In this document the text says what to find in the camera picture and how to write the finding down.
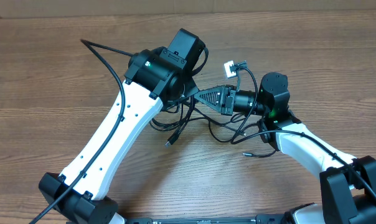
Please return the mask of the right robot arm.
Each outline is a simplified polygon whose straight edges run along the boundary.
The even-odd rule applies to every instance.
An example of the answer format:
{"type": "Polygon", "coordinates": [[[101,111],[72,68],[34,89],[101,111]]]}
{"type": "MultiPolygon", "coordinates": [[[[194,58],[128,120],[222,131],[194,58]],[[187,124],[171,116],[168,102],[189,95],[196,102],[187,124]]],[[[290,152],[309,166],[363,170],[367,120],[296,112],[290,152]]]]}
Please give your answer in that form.
{"type": "Polygon", "coordinates": [[[267,73],[257,92],[224,85],[195,98],[223,115],[258,115],[262,141],[319,179],[322,203],[293,208],[277,223],[376,223],[376,160],[344,153],[310,132],[289,109],[287,76],[267,73]]]}

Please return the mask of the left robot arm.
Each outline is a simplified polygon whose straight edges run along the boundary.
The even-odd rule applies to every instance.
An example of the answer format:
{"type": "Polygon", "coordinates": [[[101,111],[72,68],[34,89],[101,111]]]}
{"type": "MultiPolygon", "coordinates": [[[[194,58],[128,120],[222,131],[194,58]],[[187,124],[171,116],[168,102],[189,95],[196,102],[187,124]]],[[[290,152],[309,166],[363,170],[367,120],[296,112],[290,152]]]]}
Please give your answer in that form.
{"type": "Polygon", "coordinates": [[[118,96],[87,145],[61,173],[46,173],[39,190],[48,207],[37,223],[54,209],[70,223],[126,223],[118,204],[107,196],[125,155],[144,127],[161,111],[182,103],[198,92],[193,76],[196,63],[209,52],[191,32],[180,29],[168,47],[129,54],[122,80],[96,51],[99,44],[83,44],[105,65],[117,82],[118,96]]]}

